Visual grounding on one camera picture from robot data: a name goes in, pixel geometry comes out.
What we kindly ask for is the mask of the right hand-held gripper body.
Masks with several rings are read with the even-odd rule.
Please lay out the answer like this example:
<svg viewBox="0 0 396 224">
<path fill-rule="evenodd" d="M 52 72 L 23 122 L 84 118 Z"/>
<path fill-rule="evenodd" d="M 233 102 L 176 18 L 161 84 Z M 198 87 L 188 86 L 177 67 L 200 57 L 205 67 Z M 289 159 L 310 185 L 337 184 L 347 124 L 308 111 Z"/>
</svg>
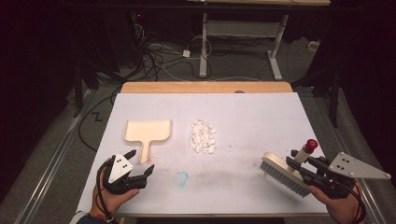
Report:
<svg viewBox="0 0 396 224">
<path fill-rule="evenodd" d="M 345 199 L 354 189 L 357 178 L 391 179 L 390 174 L 344 152 L 339 153 L 333 161 L 324 157 L 309 157 L 306 161 L 317 171 L 313 173 L 301 166 L 303 181 L 319 188 L 330 199 Z"/>
</svg>

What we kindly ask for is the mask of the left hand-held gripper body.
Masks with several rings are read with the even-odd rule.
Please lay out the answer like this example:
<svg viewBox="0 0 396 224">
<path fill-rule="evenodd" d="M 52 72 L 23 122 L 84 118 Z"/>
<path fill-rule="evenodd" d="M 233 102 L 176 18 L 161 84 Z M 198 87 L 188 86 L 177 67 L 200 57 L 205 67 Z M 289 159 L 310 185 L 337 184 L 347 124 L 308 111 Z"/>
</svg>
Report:
<svg viewBox="0 0 396 224">
<path fill-rule="evenodd" d="M 103 187 L 112 194 L 124 194 L 130 189 L 144 189 L 147 180 L 139 180 L 137 176 L 130 176 L 132 164 L 117 153 L 106 164 L 103 176 Z"/>
</svg>

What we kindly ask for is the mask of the cream brush with grey bristles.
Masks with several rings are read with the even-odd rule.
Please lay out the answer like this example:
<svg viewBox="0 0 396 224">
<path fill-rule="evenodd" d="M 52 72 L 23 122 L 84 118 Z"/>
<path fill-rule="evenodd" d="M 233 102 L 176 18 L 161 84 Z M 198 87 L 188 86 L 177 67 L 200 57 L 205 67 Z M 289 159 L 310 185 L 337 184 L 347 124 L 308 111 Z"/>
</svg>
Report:
<svg viewBox="0 0 396 224">
<path fill-rule="evenodd" d="M 311 156 L 317 147 L 318 142 L 315 139 L 308 139 L 300 150 L 309 153 Z M 261 169 L 265 173 L 301 197 L 307 196 L 309 194 L 308 186 L 304 183 L 300 174 L 297 174 L 294 178 L 289 177 L 286 168 L 286 161 L 279 158 L 277 155 L 271 152 L 265 152 L 262 156 Z"/>
</svg>

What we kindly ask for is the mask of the pile of white paper scraps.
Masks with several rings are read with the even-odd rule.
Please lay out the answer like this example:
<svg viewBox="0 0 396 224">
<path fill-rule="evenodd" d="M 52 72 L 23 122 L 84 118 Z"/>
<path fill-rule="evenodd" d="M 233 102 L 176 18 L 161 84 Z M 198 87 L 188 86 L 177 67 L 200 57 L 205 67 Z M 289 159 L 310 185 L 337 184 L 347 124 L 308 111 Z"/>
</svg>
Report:
<svg viewBox="0 0 396 224">
<path fill-rule="evenodd" d="M 212 155 L 216 152 L 216 130 L 205 120 L 191 124 L 190 146 L 196 153 Z"/>
</svg>

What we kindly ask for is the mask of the person's right hand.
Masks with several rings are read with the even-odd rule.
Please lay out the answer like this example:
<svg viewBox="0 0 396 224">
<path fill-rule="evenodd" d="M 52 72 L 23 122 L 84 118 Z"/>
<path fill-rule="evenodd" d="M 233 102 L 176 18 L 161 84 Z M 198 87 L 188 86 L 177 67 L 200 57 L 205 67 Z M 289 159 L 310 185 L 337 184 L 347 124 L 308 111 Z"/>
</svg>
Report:
<svg viewBox="0 0 396 224">
<path fill-rule="evenodd" d="M 315 186 L 309 186 L 308 189 L 317 200 L 326 205 L 330 217 L 337 224 L 365 224 L 359 183 L 355 185 L 354 193 L 350 193 L 345 199 L 330 199 Z"/>
</svg>

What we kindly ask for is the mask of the person's left hand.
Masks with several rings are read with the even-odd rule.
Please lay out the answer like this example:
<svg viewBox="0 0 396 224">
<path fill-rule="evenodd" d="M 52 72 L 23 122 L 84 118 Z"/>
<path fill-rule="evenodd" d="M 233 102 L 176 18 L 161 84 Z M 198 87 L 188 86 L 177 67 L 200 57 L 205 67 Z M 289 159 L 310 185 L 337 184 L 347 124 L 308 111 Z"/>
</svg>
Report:
<svg viewBox="0 0 396 224">
<path fill-rule="evenodd" d="M 106 166 L 101 166 L 96 174 L 95 186 L 92 191 L 92 207 L 89 213 L 102 215 L 108 219 L 113 218 L 119 208 L 132 200 L 139 192 L 139 189 L 130 189 L 124 194 L 112 194 L 103 187 L 103 176 Z"/>
</svg>

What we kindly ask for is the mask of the black metal stand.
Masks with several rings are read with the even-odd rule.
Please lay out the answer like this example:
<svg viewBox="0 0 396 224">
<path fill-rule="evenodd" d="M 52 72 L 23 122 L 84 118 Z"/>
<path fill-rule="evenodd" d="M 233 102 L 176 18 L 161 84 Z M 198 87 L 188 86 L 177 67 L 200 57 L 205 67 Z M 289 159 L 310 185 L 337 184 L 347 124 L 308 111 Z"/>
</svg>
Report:
<svg viewBox="0 0 396 224">
<path fill-rule="evenodd" d="M 340 77 L 337 72 L 332 75 L 331 99 L 329 108 L 329 118 L 334 128 L 338 127 L 337 124 L 337 106 L 338 106 L 338 92 L 339 92 Z"/>
<path fill-rule="evenodd" d="M 76 100 L 76 109 L 75 109 L 74 117 L 76 118 L 79 115 L 83 105 L 80 63 L 75 63 L 74 66 L 74 84 L 75 84 L 75 100 Z"/>
</svg>

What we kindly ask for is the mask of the wooden table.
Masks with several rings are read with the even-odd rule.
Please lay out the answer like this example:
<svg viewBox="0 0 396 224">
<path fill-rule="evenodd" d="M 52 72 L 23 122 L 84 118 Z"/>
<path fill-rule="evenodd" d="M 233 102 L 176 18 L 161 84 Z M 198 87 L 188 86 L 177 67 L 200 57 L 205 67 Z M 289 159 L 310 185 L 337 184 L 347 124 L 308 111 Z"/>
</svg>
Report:
<svg viewBox="0 0 396 224">
<path fill-rule="evenodd" d="M 121 93 L 293 93 L 287 82 L 126 82 Z"/>
</svg>

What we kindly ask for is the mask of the white desk frame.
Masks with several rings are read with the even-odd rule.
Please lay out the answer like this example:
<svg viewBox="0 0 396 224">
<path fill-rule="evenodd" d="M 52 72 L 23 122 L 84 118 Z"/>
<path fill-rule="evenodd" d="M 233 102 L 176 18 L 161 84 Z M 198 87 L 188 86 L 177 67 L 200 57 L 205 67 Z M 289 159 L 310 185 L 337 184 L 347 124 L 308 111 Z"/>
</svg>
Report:
<svg viewBox="0 0 396 224">
<path fill-rule="evenodd" d="M 242 5 L 247 7 L 327 7 L 331 0 L 189 0 L 198 3 L 200 7 L 237 7 L 241 11 Z M 267 61 L 272 69 L 275 80 L 282 80 L 276 55 L 287 26 L 289 13 L 283 13 L 279 21 L 243 21 L 242 19 L 211 19 L 208 13 L 203 13 L 202 19 L 202 39 L 200 53 L 199 77 L 208 77 L 209 62 L 208 56 L 212 50 L 208 38 L 210 36 L 236 36 L 236 37 L 270 37 L 275 40 L 272 49 L 266 51 Z"/>
</svg>

